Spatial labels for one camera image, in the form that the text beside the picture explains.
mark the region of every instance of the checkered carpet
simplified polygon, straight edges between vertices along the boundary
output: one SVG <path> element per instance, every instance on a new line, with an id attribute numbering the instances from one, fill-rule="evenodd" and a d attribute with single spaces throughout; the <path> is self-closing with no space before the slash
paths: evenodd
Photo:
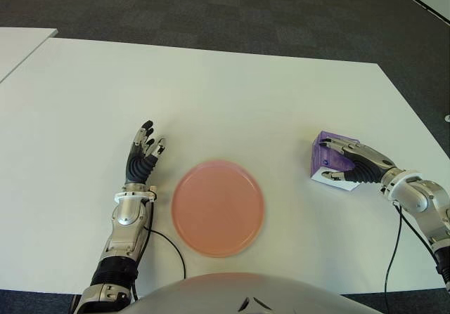
<path id="1" fill-rule="evenodd" d="M 0 26 L 378 63 L 450 154 L 449 27 L 411 0 L 0 0 Z"/>

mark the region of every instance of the robotic finger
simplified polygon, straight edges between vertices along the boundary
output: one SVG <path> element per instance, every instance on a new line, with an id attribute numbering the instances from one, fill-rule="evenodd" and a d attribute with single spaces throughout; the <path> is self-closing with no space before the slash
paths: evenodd
<path id="1" fill-rule="evenodd" d="M 153 149 L 152 145 L 155 143 L 155 139 L 151 138 L 153 132 L 153 122 L 147 121 L 134 137 L 125 169 L 127 177 L 125 183 L 145 184 L 159 155 L 164 151 L 164 138 L 161 138 Z"/>
<path id="2" fill-rule="evenodd" d="M 383 176 L 396 167 L 394 162 L 383 154 L 352 140 L 324 138 L 319 145 L 339 152 L 354 164 L 354 168 L 349 171 L 322 173 L 322 176 L 334 181 L 380 183 Z"/>

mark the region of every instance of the black robotic finger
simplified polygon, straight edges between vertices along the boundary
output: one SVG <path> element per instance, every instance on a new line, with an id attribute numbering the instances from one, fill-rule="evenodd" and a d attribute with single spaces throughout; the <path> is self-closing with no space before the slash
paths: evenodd
<path id="1" fill-rule="evenodd" d="M 149 140 L 147 140 L 146 145 L 148 147 L 150 147 L 154 142 L 155 142 L 155 139 L 154 138 L 150 138 Z"/>
<path id="2" fill-rule="evenodd" d="M 146 123 L 142 125 L 142 128 L 149 130 L 153 126 L 153 122 L 151 120 L 148 120 Z"/>
<path id="3" fill-rule="evenodd" d="M 146 136 L 149 137 L 154 132 L 153 128 L 149 128 L 146 130 Z"/>

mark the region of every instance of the white table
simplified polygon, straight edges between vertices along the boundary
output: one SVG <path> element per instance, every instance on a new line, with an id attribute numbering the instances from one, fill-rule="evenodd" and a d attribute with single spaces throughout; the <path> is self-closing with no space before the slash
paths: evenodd
<path id="1" fill-rule="evenodd" d="M 309 179 L 322 129 L 450 190 L 448 157 L 374 64 L 48 39 L 0 89 L 0 288 L 75 293 L 89 285 L 131 140 L 147 119 L 168 143 L 153 173 L 154 228 L 181 248 L 188 276 L 247 271 L 341 294 L 383 290 L 398 215 L 377 185 L 346 192 Z M 266 202 L 254 244 L 224 259 L 188 248 L 170 217 L 179 179 L 217 158 L 244 166 Z M 176 252 L 153 237 L 139 293 L 180 277 Z M 405 228 L 389 290 L 433 287 L 442 279 Z"/>
<path id="2" fill-rule="evenodd" d="M 57 33 L 53 28 L 0 27 L 0 82 Z"/>

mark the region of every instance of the robot fingertip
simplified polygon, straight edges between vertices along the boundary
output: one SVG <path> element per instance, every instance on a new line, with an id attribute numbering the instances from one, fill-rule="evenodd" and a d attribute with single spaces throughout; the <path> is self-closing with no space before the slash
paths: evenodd
<path id="1" fill-rule="evenodd" d="M 166 139 L 164 137 L 161 137 L 159 139 L 159 141 L 157 142 L 157 144 L 161 147 L 165 147 L 166 146 Z"/>
<path id="2" fill-rule="evenodd" d="M 144 129 L 149 129 L 149 128 L 151 128 L 153 126 L 153 122 L 151 121 L 151 120 L 148 120 L 146 123 L 144 123 L 143 125 L 142 125 L 142 128 L 144 128 Z"/>
<path id="3" fill-rule="evenodd" d="M 146 145 L 152 145 L 155 142 L 154 138 L 150 138 L 147 140 Z"/>

